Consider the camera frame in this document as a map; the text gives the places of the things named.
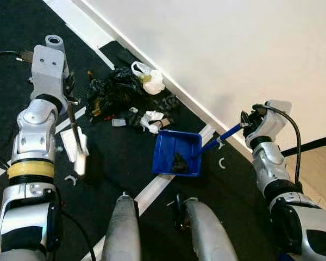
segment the blue handle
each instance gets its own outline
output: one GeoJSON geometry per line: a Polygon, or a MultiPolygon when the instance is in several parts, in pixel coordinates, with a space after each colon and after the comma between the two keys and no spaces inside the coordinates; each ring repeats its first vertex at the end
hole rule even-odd
{"type": "Polygon", "coordinates": [[[203,148],[201,148],[195,155],[193,155],[193,157],[197,157],[199,156],[201,153],[203,153],[204,151],[210,149],[211,147],[214,147],[216,144],[218,144],[217,140],[225,140],[229,137],[231,137],[234,133],[240,131],[241,127],[240,127],[240,123],[238,123],[236,126],[234,126],[232,129],[230,129],[229,131],[223,133],[218,139],[213,140],[211,143],[206,144],[203,148]]]}

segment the baseboard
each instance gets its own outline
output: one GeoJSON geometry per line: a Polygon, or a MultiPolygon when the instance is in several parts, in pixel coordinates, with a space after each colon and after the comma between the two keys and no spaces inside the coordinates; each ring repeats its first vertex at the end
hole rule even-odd
{"type": "MultiPolygon", "coordinates": [[[[164,77],[164,84],[174,93],[192,112],[194,112],[206,124],[213,127],[216,132],[224,133],[229,130],[225,124],[218,120],[211,112],[203,107],[196,99],[189,95],[186,90],[180,86],[174,79],[172,79],[159,65],[152,61],[147,55],[143,53],[137,46],[135,46],[125,35],[123,35],[116,27],[109,21],[102,17],[87,1],[72,0],[82,11],[89,15],[100,27],[102,27],[108,34],[110,34],[116,41],[118,41],[124,48],[128,49],[133,55],[138,57],[145,64],[152,68],[161,71],[164,77]]],[[[245,141],[237,136],[232,136],[227,140],[236,150],[238,150],[247,160],[252,161],[250,150],[246,147],[245,141]]]]}

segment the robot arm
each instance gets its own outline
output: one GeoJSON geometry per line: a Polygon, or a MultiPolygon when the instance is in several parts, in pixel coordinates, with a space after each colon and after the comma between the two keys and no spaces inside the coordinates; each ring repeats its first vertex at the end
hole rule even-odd
{"type": "MultiPolygon", "coordinates": [[[[287,114],[291,110],[288,102],[269,101],[266,105],[287,114]]],[[[286,119],[254,108],[250,115],[242,112],[242,122],[250,124],[243,135],[253,150],[257,186],[268,204],[278,243],[295,260],[326,260],[326,211],[290,180],[285,158],[274,143],[286,119]]]]}
{"type": "Polygon", "coordinates": [[[34,48],[32,101],[17,117],[20,131],[0,211],[0,253],[4,259],[15,255],[12,250],[20,250],[16,258],[31,254],[31,260],[34,256],[43,260],[41,257],[48,258],[60,241],[59,198],[53,184],[54,133],[58,115],[68,106],[64,93],[69,71],[62,39],[49,35],[45,40],[47,46],[34,48]]]}

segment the trash pile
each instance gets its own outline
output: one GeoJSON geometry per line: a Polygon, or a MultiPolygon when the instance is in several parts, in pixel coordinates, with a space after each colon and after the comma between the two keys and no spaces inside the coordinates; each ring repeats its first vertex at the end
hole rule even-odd
{"type": "Polygon", "coordinates": [[[93,79],[86,92],[86,113],[103,118],[113,127],[130,126],[158,134],[172,123],[172,110],[179,106],[175,95],[165,90],[160,71],[135,61],[131,67],[113,70],[106,79],[93,79]]]}

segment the black plastic bag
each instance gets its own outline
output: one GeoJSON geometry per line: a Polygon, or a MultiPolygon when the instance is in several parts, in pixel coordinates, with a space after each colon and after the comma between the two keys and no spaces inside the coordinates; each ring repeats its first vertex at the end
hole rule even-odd
{"type": "Polygon", "coordinates": [[[142,83],[130,68],[115,69],[105,80],[91,81],[86,92],[86,112],[91,116],[117,114],[128,110],[143,95],[142,83]]]}

